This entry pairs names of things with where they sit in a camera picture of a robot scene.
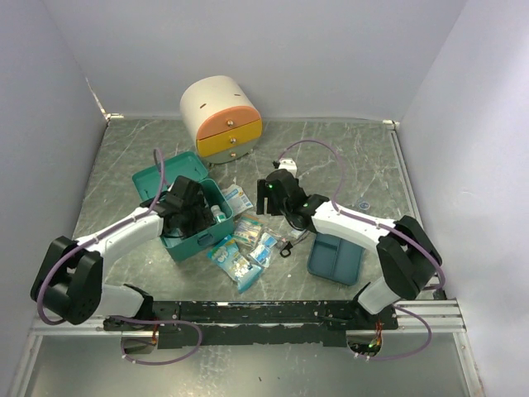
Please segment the white plastic bottle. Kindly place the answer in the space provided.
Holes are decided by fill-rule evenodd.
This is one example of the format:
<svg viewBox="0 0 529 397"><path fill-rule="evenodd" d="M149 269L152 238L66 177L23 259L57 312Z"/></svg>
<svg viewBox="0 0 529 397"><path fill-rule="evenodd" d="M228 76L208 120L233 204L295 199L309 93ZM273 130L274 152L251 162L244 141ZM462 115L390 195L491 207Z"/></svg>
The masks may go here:
<svg viewBox="0 0 529 397"><path fill-rule="evenodd" d="M221 223L227 220L226 214L218 205L212 205L211 211L216 223Z"/></svg>

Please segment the teal medicine box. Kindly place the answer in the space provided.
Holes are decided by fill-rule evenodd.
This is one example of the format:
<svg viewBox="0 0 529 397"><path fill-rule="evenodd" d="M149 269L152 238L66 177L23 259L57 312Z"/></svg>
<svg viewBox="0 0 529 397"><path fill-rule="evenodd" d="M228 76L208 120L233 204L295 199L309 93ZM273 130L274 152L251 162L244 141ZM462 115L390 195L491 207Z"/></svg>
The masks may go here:
<svg viewBox="0 0 529 397"><path fill-rule="evenodd" d="M233 211L217 183L209 178L205 165L193 152L186 151L164 162L164 183L166 187L154 211L163 219L160 239L174 261L187 260L233 233L235 228ZM226 214L227 220L186 239L166 237L164 219L169 214L169 209L164 200L167 195L179 199L191 199L193 196L201 195L210 209L212 205L218 205Z"/></svg>

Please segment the blue cotton ball bag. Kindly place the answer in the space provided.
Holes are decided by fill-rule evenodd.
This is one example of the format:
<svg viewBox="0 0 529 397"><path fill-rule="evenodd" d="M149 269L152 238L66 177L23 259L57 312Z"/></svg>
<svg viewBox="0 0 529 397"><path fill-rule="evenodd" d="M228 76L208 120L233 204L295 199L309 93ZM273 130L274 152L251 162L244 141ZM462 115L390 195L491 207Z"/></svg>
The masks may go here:
<svg viewBox="0 0 529 397"><path fill-rule="evenodd" d="M246 292L261 276L263 268L250 263L242 254L236 240L228 235L219 241L207 257L236 283L239 294Z"/></svg>

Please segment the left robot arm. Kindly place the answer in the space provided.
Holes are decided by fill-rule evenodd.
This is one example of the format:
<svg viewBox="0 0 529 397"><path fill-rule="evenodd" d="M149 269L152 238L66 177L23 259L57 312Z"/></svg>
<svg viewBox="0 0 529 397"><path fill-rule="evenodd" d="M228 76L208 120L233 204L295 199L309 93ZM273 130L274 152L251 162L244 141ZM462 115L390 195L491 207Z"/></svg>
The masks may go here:
<svg viewBox="0 0 529 397"><path fill-rule="evenodd" d="M99 314L148 328L156 322L152 296L133 285L105 285L104 271L145 242L173 231L185 242L213 223L203 185L179 176L111 226L78 240L54 239L30 292L39 317L50 326L79 325Z"/></svg>

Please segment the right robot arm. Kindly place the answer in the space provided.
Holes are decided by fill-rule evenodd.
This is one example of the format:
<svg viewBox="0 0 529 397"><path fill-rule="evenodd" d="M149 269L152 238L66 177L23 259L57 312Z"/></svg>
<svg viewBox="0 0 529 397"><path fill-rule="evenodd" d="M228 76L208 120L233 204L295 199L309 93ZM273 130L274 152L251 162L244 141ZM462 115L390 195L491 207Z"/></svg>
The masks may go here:
<svg viewBox="0 0 529 397"><path fill-rule="evenodd" d="M358 303L350 310L358 328L370 328L382 310L399 300L414 300L433 276L439 279L437 289L446 282L441 256L418 220L372 217L323 195L308 195L285 169L257 181L256 212L282 216L296 230L338 237L378 256L382 276L356 295Z"/></svg>

